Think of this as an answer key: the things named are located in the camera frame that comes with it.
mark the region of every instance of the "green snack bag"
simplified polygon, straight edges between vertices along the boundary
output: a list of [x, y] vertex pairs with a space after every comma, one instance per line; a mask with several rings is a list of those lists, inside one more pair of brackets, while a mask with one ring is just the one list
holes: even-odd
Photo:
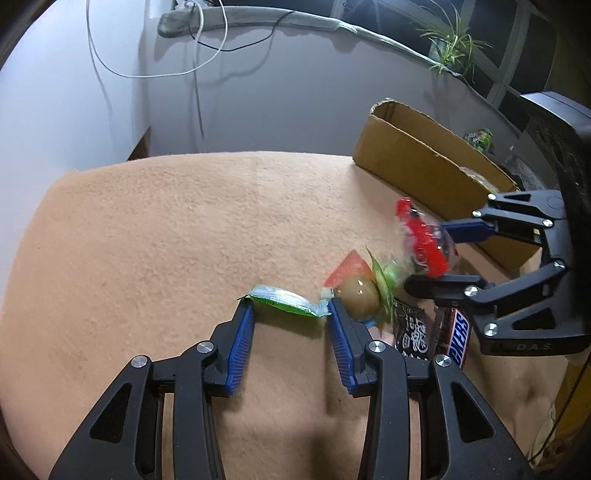
[[248, 293], [247, 297], [296, 315], [307, 317], [326, 317], [330, 315], [328, 309], [329, 299], [321, 299], [318, 303], [312, 303], [297, 293], [282, 288], [257, 285]]

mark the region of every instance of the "table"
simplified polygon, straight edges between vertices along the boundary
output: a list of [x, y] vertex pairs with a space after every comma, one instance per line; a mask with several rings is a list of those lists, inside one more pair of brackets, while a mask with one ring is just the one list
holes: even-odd
[[[401, 248], [401, 195], [350, 158], [297, 153], [160, 157], [57, 181], [22, 240], [0, 323], [0, 406], [24, 460], [47, 478], [129, 359], [209, 338], [253, 285], [317, 299], [351, 249]], [[476, 248], [460, 252], [505, 279]], [[473, 339], [465, 371], [526, 451], [565, 368], [562, 357], [485, 358]], [[347, 395], [317, 322], [262, 312], [242, 388], [215, 410], [230, 480], [356, 478], [368, 401]]]

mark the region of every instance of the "metal screw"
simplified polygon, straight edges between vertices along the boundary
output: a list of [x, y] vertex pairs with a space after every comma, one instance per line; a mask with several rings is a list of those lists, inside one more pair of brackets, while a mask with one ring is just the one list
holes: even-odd
[[209, 353], [215, 348], [215, 345], [209, 341], [197, 344], [197, 351], [199, 353]]
[[499, 333], [499, 326], [496, 323], [487, 323], [484, 325], [484, 334], [487, 337], [494, 337]]
[[440, 367], [449, 367], [452, 364], [452, 359], [440, 353], [439, 355], [435, 355], [435, 363]]
[[379, 340], [374, 340], [373, 342], [369, 343], [368, 348], [372, 352], [381, 353], [384, 350], [386, 350], [386, 344], [383, 342], [380, 342]]
[[138, 355], [131, 359], [131, 366], [134, 368], [142, 368], [148, 363], [148, 357], [145, 355]]
[[475, 285], [468, 285], [465, 289], [464, 289], [464, 295], [466, 297], [474, 297], [477, 293], [478, 293], [478, 287]]

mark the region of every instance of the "wrapped candy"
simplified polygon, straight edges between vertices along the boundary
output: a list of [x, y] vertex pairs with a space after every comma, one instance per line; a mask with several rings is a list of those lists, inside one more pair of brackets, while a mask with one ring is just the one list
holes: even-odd
[[441, 277], [458, 262], [452, 238], [438, 222], [420, 212], [410, 198], [396, 202], [396, 217], [407, 230], [404, 248], [414, 265], [414, 274]]

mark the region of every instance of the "black cable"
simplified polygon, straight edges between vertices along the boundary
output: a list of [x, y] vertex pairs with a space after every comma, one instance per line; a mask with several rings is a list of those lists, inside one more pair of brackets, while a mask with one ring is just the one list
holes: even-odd
[[[193, 4], [193, 6], [191, 7], [191, 13], [189, 15], [189, 34], [191, 35], [191, 38], [193, 40], [195, 39], [195, 35], [193, 35], [193, 32], [191, 31], [191, 19], [193, 18], [193, 12], [195, 10], [195, 4]], [[285, 17], [287, 17], [288, 15], [291, 15], [292, 13], [294, 13], [296, 10], [292, 10], [290, 12], [287, 12], [285, 14], [283, 14], [282, 16], [280, 16], [277, 21], [273, 24], [273, 28], [271, 29], [271, 33], [269, 33], [265, 38], [262, 38], [260, 40], [254, 41], [252, 43], [247, 43], [246, 45], [242, 45], [240, 47], [236, 47], [236, 48], [228, 48], [228, 49], [221, 49], [220, 51], [225, 51], [225, 52], [229, 52], [229, 51], [236, 51], [236, 50], [241, 50], [243, 48], [246, 47], [252, 47], [253, 45], [256, 45], [257, 43], [262, 43], [265, 40], [268, 40], [269, 38], [271, 38], [271, 36], [273, 35], [273, 33], [275, 33], [275, 29], [277, 28], [277, 25], [279, 25], [279, 22], [281, 22], [281, 20], [283, 20]], [[203, 45], [204, 47], [207, 48], [211, 48], [212, 50], [218, 50], [217, 47], [212, 47], [211, 45], [207, 45], [206, 43], [203, 43], [201, 41], [198, 41], [197, 43], [199, 43], [200, 45]]]
[[554, 422], [554, 426], [552, 427], [552, 430], [550, 430], [550, 433], [546, 437], [546, 440], [544, 440], [544, 444], [542, 445], [542, 448], [538, 450], [538, 453], [536, 453], [535, 455], [533, 455], [529, 459], [530, 463], [533, 460], [535, 460], [537, 457], [539, 457], [542, 454], [542, 452], [545, 450], [545, 448], [548, 446], [548, 443], [550, 442], [550, 437], [556, 431], [556, 427], [558, 427], [558, 423], [560, 422], [560, 420], [564, 416], [564, 413], [566, 412], [566, 409], [569, 406], [570, 401], [573, 399], [574, 393], [576, 392], [577, 387], [579, 386], [579, 383], [581, 382], [581, 379], [583, 378], [583, 374], [585, 373], [585, 370], [587, 370], [587, 367], [589, 366], [590, 362], [591, 362], [591, 352], [589, 352], [589, 355], [587, 356], [587, 360], [585, 360], [585, 363], [583, 364], [583, 368], [581, 368], [581, 371], [579, 372], [579, 376], [577, 377], [577, 380], [575, 380], [573, 388], [570, 390], [569, 396], [567, 397], [566, 402], [564, 403], [564, 406], [560, 410], [560, 414], [558, 414], [558, 416], [556, 417], [556, 421]]

